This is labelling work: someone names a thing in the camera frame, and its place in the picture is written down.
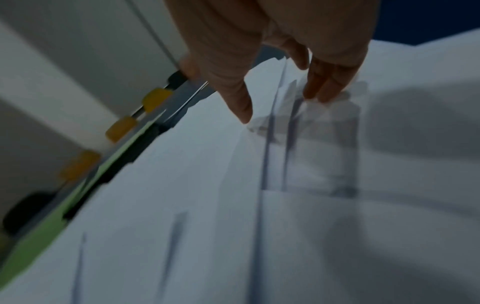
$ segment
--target human hand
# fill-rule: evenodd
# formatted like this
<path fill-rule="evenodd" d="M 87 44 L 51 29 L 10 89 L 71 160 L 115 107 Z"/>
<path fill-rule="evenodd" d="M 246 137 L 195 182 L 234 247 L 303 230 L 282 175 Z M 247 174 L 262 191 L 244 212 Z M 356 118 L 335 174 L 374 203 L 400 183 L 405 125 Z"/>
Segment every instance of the human hand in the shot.
<path fill-rule="evenodd" d="M 184 66 L 200 71 L 243 123 L 252 117 L 244 77 L 262 43 L 283 49 L 301 69 L 308 67 L 311 49 L 303 94 L 328 102 L 360 68 L 379 5 L 379 0 L 165 2 L 191 52 Z"/>

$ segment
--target hand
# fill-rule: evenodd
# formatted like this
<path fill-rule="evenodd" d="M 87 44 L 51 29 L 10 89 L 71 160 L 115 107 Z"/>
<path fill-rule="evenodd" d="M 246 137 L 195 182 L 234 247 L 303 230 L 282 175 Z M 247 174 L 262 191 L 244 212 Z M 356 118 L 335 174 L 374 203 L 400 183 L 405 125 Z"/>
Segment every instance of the hand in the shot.
<path fill-rule="evenodd" d="M 165 0 L 192 64 L 243 123 L 252 117 L 244 77 L 261 44 L 308 67 L 306 98 L 333 99 L 360 68 L 379 0 Z"/>

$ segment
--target dark blue surface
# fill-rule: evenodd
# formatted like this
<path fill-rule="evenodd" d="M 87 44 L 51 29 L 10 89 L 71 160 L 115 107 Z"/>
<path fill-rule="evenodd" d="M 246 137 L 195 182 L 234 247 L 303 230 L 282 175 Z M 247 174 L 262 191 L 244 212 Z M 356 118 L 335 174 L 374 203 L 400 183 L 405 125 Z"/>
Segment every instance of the dark blue surface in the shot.
<path fill-rule="evenodd" d="M 480 28 L 479 0 L 383 0 L 376 40 L 418 45 Z"/>

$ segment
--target green surface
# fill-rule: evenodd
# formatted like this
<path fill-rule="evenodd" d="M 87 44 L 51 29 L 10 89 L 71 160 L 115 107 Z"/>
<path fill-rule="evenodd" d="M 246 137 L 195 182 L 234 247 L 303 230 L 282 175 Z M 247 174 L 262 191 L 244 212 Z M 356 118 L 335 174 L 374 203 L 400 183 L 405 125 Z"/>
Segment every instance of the green surface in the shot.
<path fill-rule="evenodd" d="M 63 214 L 95 184 L 105 171 L 142 135 L 161 115 L 147 122 L 135 135 L 124 143 L 117 151 L 98 167 L 96 176 L 83 189 L 83 181 L 71 192 L 65 200 L 47 215 L 29 233 L 22 237 L 13 247 L 8 258 L 5 260 L 0 271 L 0 289 L 5 287 L 13 278 L 27 269 L 33 261 L 55 240 L 55 238 L 66 227 L 63 221 Z"/>

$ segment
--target gray wall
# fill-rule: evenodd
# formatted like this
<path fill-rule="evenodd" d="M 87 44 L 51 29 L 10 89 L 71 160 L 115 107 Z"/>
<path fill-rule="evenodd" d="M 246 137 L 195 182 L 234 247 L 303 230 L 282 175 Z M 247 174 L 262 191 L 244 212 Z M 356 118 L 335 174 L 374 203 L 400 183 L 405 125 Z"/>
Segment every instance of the gray wall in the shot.
<path fill-rule="evenodd" d="M 0 219 L 36 190 L 55 190 L 57 174 L 82 149 L 0 100 Z"/>
<path fill-rule="evenodd" d="M 140 7 L 178 53 L 182 43 L 156 1 Z M 176 71 L 124 0 L 1 0 L 0 18 L 120 116 Z"/>

